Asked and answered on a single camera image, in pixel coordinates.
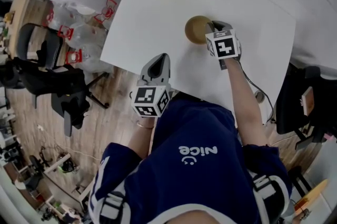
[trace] brown cup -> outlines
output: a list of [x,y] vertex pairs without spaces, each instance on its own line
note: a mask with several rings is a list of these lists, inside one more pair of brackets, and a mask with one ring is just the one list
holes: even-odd
[[185,25],[185,35],[193,44],[206,44],[206,23],[211,20],[205,16],[193,16]]

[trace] metal stand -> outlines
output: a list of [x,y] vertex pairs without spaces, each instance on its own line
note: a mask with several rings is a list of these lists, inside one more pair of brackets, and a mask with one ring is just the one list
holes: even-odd
[[102,73],[101,75],[99,75],[98,77],[96,77],[94,80],[92,80],[89,84],[86,85],[87,88],[87,93],[86,96],[92,100],[94,103],[98,104],[99,106],[101,106],[103,109],[108,109],[109,108],[109,104],[105,103],[103,104],[99,99],[97,99],[90,91],[89,89],[95,85],[98,81],[100,81],[103,77],[108,77],[109,73]]

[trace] black wire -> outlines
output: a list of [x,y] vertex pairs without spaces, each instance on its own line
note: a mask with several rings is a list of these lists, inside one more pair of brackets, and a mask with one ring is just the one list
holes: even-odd
[[295,202],[293,199],[290,199],[290,200],[291,200],[292,202],[294,202],[296,205],[298,205],[298,206],[301,208],[302,212],[304,213],[302,207],[301,207],[297,202]]
[[244,70],[243,70],[243,68],[242,68],[241,62],[240,62],[239,60],[237,60],[237,62],[240,64],[240,67],[241,67],[241,70],[242,70],[242,72],[243,72],[243,75],[244,75],[244,77],[247,79],[247,81],[248,81],[249,83],[251,83],[254,87],[256,87],[259,91],[261,91],[261,92],[263,93],[264,96],[267,97],[267,100],[268,100],[268,102],[269,102],[269,104],[270,104],[270,107],[272,108],[272,113],[271,113],[270,117],[268,118],[267,122],[270,121],[270,120],[273,118],[273,115],[274,115],[274,107],[273,107],[273,105],[272,105],[272,102],[271,102],[270,99],[269,99],[269,96],[267,95],[266,92],[264,92],[260,87],[258,87],[256,84],[254,84],[254,83],[249,79],[249,77],[247,76],[247,74],[244,72]]

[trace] white table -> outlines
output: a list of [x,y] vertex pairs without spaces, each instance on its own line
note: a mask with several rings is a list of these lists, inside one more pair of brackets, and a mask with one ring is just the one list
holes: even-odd
[[[220,70],[206,46],[191,44],[185,36],[185,23],[195,15],[236,29],[245,72],[274,104],[290,59],[295,20],[269,0],[122,0],[101,60],[139,74],[152,57],[168,53],[173,88],[233,110],[227,71]],[[267,100],[260,108],[266,121]]]

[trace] cable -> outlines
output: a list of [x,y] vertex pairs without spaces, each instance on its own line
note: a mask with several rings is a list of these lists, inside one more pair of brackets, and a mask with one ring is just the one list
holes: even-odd
[[76,151],[76,150],[74,150],[74,149],[72,149],[72,148],[70,148],[70,147],[61,147],[57,142],[56,142],[56,140],[55,140],[55,138],[54,137],[52,137],[48,132],[46,132],[46,130],[43,130],[50,138],[52,138],[53,140],[54,140],[54,146],[53,147],[50,147],[50,146],[45,146],[45,148],[47,149],[47,148],[50,148],[50,149],[55,149],[55,150],[57,150],[55,147],[58,147],[59,149],[61,149],[61,151],[66,151],[65,149],[68,149],[68,150],[71,150],[72,152],[74,152],[74,153],[78,153],[78,154],[81,154],[81,155],[83,155],[83,156],[86,156],[86,157],[90,157],[90,158],[92,158],[92,159],[95,159],[95,160],[98,160],[98,161],[101,161],[100,159],[97,159],[97,158],[95,158],[94,156],[91,156],[91,155],[88,155],[88,154],[86,154],[86,153],[83,153],[83,152],[81,152],[81,151]]
[[287,138],[283,138],[283,139],[281,139],[281,140],[279,140],[279,141],[277,141],[277,142],[271,144],[270,146],[276,145],[276,144],[278,144],[279,142],[288,140],[288,139],[293,138],[293,137],[295,137],[295,136],[297,136],[297,134],[295,134],[295,135],[293,135],[293,136],[290,136],[290,137],[287,137]]
[[244,70],[243,70],[243,68],[242,68],[241,62],[240,62],[238,59],[236,59],[236,60],[237,60],[237,62],[240,64],[240,67],[241,67],[241,70],[242,70],[242,72],[243,72],[243,75],[244,75],[244,77],[247,79],[247,81],[248,81],[249,83],[251,83],[254,87],[256,87],[259,91],[261,91],[261,92],[263,93],[264,96],[267,97],[267,100],[268,100],[268,102],[269,102],[269,104],[270,104],[270,107],[272,108],[272,113],[271,113],[270,117],[268,118],[267,122],[270,121],[270,120],[273,118],[273,115],[274,115],[274,107],[273,107],[273,105],[272,105],[272,102],[271,102],[270,99],[269,99],[269,96],[267,95],[266,92],[264,92],[260,87],[258,87],[256,84],[254,84],[254,83],[249,79],[249,77],[247,76],[247,74],[244,72]]
[[304,211],[303,211],[303,209],[302,209],[302,207],[297,203],[297,202],[295,202],[293,199],[290,199],[292,202],[294,202],[295,203],[295,205],[298,205],[300,208],[301,208],[301,210],[302,210],[302,212],[304,213]]

